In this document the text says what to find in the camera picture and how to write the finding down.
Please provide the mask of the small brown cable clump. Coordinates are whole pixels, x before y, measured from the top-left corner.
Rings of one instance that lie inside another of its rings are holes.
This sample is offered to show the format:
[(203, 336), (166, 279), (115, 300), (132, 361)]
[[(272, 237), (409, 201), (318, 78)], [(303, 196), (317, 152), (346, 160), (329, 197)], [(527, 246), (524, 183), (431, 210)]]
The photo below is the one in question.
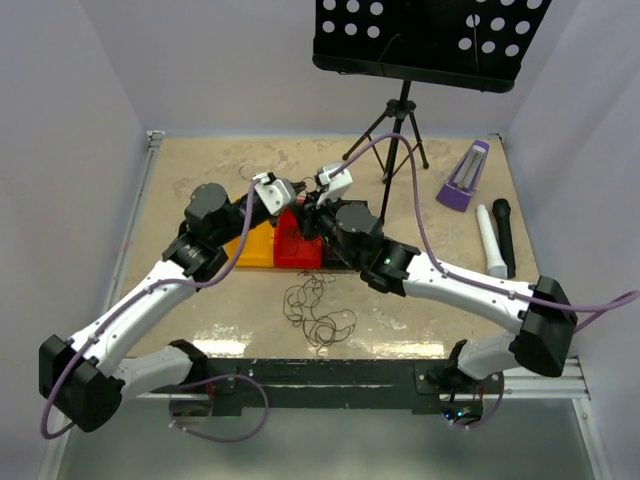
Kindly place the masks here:
[(290, 230), (283, 237), (281, 256), (287, 261), (317, 261), (320, 258), (320, 248), (315, 240), (306, 240), (299, 232)]

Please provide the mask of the red plastic bin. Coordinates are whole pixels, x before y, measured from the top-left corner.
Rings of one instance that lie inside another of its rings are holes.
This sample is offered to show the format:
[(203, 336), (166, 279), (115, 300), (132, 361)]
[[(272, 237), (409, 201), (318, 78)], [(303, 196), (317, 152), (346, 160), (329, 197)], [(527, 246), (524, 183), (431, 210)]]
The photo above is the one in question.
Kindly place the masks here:
[(322, 266), (321, 240), (305, 240), (290, 209), (279, 217), (275, 227), (273, 259), (278, 269), (311, 270)]

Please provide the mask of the orange plastic bin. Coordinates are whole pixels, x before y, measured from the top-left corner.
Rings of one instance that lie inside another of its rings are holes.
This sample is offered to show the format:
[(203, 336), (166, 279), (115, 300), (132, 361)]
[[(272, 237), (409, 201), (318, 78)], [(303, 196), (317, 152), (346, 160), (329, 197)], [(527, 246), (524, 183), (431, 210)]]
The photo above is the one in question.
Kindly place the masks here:
[[(247, 205), (247, 196), (243, 196), (234, 202), (238, 212), (238, 234), (225, 245), (225, 251), (229, 258), (235, 255), (239, 246)], [(275, 227), (272, 225), (271, 220), (269, 211), (260, 198), (255, 196), (252, 202), (251, 227), (242, 253), (236, 263), (237, 267), (272, 268), (274, 266)]]

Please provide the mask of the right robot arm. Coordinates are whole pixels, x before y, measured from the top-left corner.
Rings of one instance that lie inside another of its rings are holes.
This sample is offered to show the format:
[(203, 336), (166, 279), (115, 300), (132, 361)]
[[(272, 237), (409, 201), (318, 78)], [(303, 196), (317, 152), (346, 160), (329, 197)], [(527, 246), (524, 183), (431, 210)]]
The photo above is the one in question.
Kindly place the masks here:
[(362, 202), (319, 205), (307, 198), (292, 213), (304, 238), (321, 239), (370, 288), (444, 303), (501, 327), (499, 335), (455, 344), (440, 376), (452, 390), (469, 392), (486, 377), (518, 367), (562, 375), (577, 316), (558, 281), (501, 280), (440, 262), (385, 236), (380, 219)]

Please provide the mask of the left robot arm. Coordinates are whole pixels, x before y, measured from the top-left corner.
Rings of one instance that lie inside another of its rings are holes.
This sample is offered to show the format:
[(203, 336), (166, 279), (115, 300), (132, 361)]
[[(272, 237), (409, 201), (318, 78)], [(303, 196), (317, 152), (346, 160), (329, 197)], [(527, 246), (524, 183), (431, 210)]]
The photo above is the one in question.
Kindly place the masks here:
[(207, 357), (190, 342), (176, 340), (142, 357), (128, 353), (171, 310), (231, 273), (239, 257), (227, 255), (229, 242), (244, 246), (252, 229), (277, 220), (295, 198), (291, 184), (271, 173), (255, 176), (235, 201), (217, 183), (197, 187), (177, 236), (140, 283), (85, 328), (41, 344), (42, 437), (55, 439), (68, 430), (50, 431), (52, 410), (65, 415), (69, 427), (92, 432), (141, 394), (169, 386), (200, 390), (209, 373)]

